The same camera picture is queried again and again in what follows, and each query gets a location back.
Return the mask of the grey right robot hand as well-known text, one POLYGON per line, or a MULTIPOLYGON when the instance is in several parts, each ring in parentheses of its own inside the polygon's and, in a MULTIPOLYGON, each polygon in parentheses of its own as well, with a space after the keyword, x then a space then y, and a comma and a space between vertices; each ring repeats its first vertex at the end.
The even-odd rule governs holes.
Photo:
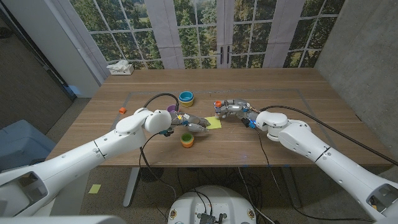
POLYGON ((215 117, 225 119, 228 116, 236 116, 243 121, 255 121, 259 112, 250 103, 242 99, 215 101, 215 117))

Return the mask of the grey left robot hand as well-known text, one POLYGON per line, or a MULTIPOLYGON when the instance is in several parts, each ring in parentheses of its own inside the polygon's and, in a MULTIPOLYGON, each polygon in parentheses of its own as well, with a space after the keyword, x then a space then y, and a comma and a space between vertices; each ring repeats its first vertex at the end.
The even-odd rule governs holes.
POLYGON ((210 122, 201 117, 188 113, 171 113, 172 126, 185 126, 191 132, 208 132, 210 122))

